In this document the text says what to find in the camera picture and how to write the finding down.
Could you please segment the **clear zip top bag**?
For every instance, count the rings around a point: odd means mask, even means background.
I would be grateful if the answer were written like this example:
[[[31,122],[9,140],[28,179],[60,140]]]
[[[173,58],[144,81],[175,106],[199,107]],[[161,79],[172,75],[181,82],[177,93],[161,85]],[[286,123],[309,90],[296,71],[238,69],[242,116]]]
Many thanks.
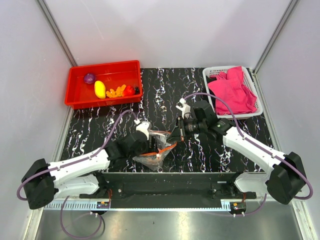
[[[164,159],[176,147],[177,143],[171,144],[167,142],[167,138],[170,135],[168,131],[150,130],[149,135],[160,135],[162,150],[159,153],[143,153],[132,159],[152,171],[157,171],[162,167]]]

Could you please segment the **red fake fruit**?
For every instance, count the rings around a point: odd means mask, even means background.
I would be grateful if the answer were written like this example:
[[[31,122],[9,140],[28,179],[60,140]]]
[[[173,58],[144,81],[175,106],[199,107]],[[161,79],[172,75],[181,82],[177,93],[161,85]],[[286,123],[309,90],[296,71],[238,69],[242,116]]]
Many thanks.
[[[123,93],[124,97],[127,97],[127,96],[135,95],[135,92],[136,92],[136,90],[135,90],[135,88],[133,86],[127,85],[122,93]]]

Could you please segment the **orange fake fruit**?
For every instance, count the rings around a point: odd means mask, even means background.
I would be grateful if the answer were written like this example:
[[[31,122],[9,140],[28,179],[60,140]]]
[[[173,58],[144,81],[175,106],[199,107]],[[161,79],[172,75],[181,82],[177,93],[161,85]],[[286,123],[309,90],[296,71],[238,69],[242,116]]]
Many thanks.
[[[125,84],[123,84],[122,86],[118,86],[117,88],[116,88],[116,90],[114,90],[114,89],[110,89],[110,90],[107,90],[106,91],[106,96],[108,97],[108,98],[119,98],[119,97],[124,97],[125,96],[125,94],[124,94],[124,90],[125,90],[125,88],[126,88],[127,86],[125,85]]]

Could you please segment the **yellow fake lemon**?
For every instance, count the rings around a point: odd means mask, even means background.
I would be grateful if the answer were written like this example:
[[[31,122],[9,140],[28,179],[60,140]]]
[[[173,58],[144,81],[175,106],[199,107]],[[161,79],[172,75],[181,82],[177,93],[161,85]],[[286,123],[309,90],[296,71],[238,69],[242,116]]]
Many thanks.
[[[106,98],[106,87],[102,81],[97,80],[94,83],[94,93],[99,99]]]

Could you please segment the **pink fake fruit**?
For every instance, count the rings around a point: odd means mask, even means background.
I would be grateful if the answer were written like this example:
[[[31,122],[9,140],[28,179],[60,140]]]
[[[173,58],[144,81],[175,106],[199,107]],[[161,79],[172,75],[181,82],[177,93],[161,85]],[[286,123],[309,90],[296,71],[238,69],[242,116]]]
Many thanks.
[[[94,84],[96,81],[96,75],[93,73],[87,73],[84,77],[83,77],[83,81],[86,84]]]

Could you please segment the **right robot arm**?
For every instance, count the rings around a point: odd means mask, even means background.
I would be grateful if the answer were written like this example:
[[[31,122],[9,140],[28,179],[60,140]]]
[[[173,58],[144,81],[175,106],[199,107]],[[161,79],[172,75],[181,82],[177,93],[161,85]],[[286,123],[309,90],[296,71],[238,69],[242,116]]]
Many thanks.
[[[218,118],[205,100],[190,107],[184,98],[176,105],[181,115],[168,137],[169,142],[183,142],[195,134],[205,134],[257,164],[262,174],[240,173],[227,185],[228,195],[239,198],[247,192],[267,193],[277,202],[287,205],[307,183],[301,157],[295,152],[285,154],[261,143],[242,131],[236,121]]]

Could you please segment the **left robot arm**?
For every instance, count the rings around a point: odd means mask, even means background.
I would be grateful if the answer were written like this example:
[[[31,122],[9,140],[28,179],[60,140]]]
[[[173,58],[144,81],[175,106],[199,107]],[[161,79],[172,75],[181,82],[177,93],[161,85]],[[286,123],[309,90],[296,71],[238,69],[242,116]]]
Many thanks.
[[[135,131],[84,155],[58,162],[36,160],[21,179],[17,197],[29,209],[37,210],[54,199],[67,196],[103,198],[108,186],[96,172],[108,170],[119,161],[159,157],[166,147],[166,135],[156,131]]]

